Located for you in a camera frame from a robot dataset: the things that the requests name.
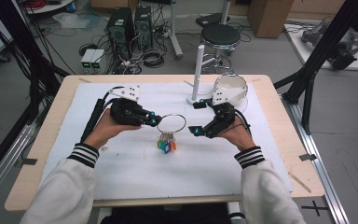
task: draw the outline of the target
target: cardboard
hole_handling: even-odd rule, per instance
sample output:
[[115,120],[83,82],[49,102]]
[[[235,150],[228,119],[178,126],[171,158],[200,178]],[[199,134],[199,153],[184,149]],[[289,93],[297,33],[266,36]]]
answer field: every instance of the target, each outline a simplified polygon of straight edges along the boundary
[[248,21],[256,37],[277,38],[294,0],[253,0]]
[[95,8],[130,7],[134,12],[137,5],[137,0],[91,0],[91,7]]

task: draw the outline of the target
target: white sleeve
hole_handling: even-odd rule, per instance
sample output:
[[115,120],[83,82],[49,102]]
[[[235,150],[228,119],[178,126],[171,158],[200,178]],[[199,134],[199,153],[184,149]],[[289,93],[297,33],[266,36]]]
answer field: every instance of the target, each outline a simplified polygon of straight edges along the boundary
[[235,156],[242,166],[242,208],[248,224],[306,223],[281,177],[260,147]]
[[87,223],[92,208],[98,151],[76,144],[40,186],[21,223]]

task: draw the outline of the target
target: white paper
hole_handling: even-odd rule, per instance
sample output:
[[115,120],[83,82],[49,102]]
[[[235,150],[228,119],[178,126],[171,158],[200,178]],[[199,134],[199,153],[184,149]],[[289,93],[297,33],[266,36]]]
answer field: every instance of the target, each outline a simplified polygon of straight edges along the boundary
[[[241,194],[241,167],[234,159],[239,151],[226,139],[195,137],[188,130],[188,126],[205,126],[213,119],[214,113],[210,107],[196,110],[186,102],[192,88],[185,83],[80,84],[48,156],[43,179],[58,161],[71,154],[74,144],[80,141],[97,99],[115,86],[135,85],[141,87],[139,105],[160,116],[181,114],[186,117],[186,127],[174,135],[177,150],[168,154],[157,148],[160,132],[150,126],[144,126],[138,131],[127,131],[111,139],[105,145],[106,150],[100,150],[101,155],[95,167],[99,181],[94,199]],[[208,92],[212,87],[213,84],[201,83],[199,92]],[[248,102],[244,102],[248,105],[242,113],[252,125],[255,142],[262,147],[266,159],[272,160],[287,188],[292,191],[252,84],[248,84],[248,88]],[[179,118],[171,119],[168,125],[163,122],[159,127],[174,126],[177,129],[183,125]]]

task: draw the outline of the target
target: key ring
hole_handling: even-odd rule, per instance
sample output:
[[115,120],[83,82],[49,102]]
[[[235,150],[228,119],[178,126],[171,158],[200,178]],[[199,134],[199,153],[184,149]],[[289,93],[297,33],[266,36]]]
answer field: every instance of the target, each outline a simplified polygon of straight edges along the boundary
[[187,120],[186,120],[185,116],[180,115],[180,114],[168,114],[168,115],[165,115],[165,116],[163,116],[163,117],[161,118],[161,122],[160,122],[160,123],[162,123],[162,120],[163,120],[164,118],[167,118],[167,117],[170,117],[170,116],[181,117],[181,118],[185,121],[185,124],[183,125],[182,128],[180,128],[180,129],[178,129],[178,130],[176,130],[176,131],[174,131],[174,132],[164,132],[164,131],[162,131],[162,130],[158,127],[158,125],[157,125],[157,129],[158,129],[161,133],[178,133],[178,132],[182,131],[182,130],[185,128],[185,126],[186,126],[186,124],[187,124]]
[[174,132],[164,132],[157,125],[157,129],[161,132],[161,135],[159,136],[158,141],[157,141],[157,147],[159,149],[161,149],[165,154],[176,150],[176,139],[173,136],[173,134],[177,133],[177,132],[180,132],[186,126],[186,118],[183,115],[180,115],[180,114],[168,114],[168,115],[165,115],[165,116],[163,116],[161,118],[161,121],[164,118],[167,118],[169,116],[181,117],[185,121],[185,124],[183,125],[182,128],[180,128],[180,129],[178,129],[178,130],[176,130]]

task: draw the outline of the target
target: gray floor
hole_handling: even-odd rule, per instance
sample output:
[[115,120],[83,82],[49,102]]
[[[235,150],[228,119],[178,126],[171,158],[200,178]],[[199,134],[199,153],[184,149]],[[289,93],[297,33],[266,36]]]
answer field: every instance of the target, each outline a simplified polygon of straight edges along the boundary
[[[48,16],[41,19],[41,25],[53,31],[53,34],[47,34],[48,40],[77,74],[83,73],[81,56],[78,54],[79,47],[89,43],[94,36],[102,35],[106,25],[106,21],[99,17],[83,16],[92,19],[93,27],[84,30],[63,30],[58,24],[50,24],[52,19]],[[177,30],[199,33],[200,27],[194,22],[196,17],[178,19]],[[246,18],[232,17],[231,21],[248,24]],[[230,56],[237,74],[265,74],[275,82],[292,75],[302,66],[286,34],[281,34],[277,39],[269,39],[255,38],[250,31],[245,33],[252,41],[240,43]],[[174,59],[171,43],[166,40],[168,52],[164,56],[165,64],[158,69],[144,67],[142,74],[193,74],[199,38],[193,35],[179,35],[178,39],[185,54],[181,61]],[[55,63],[68,70],[57,55],[52,54]],[[28,88],[29,82],[14,60],[10,63],[0,63],[0,143],[28,105]],[[283,93],[287,88],[283,87],[278,92]],[[357,71],[320,70],[314,87],[310,130],[349,221],[358,223]],[[17,223],[21,218],[22,213],[10,213],[4,208],[6,197],[19,170],[13,168],[0,188],[0,223]],[[312,206],[312,201],[320,207],[326,207],[324,198],[296,199],[299,206]],[[328,211],[319,211],[319,216],[312,209],[301,211],[309,223],[332,222]],[[93,210],[94,217],[89,223],[95,223],[97,212],[98,209]]]

